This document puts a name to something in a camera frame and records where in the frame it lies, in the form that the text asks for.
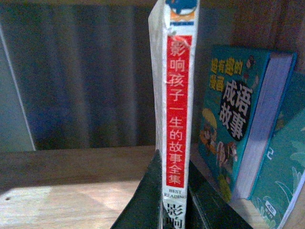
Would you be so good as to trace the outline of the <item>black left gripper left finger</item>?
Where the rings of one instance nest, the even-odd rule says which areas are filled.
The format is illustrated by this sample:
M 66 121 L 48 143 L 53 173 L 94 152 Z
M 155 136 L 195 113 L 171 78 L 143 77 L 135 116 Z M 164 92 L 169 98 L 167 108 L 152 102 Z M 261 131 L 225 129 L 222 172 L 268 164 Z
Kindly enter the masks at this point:
M 156 150 L 133 197 L 112 229 L 160 229 L 162 227 L 162 160 Z

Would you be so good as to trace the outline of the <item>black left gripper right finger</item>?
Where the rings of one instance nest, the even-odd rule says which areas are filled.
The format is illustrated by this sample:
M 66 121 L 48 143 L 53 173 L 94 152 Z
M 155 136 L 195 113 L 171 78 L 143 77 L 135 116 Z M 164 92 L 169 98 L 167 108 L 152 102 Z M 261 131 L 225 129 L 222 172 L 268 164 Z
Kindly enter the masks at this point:
M 251 226 L 216 192 L 197 167 L 189 163 L 187 229 L 250 229 Z

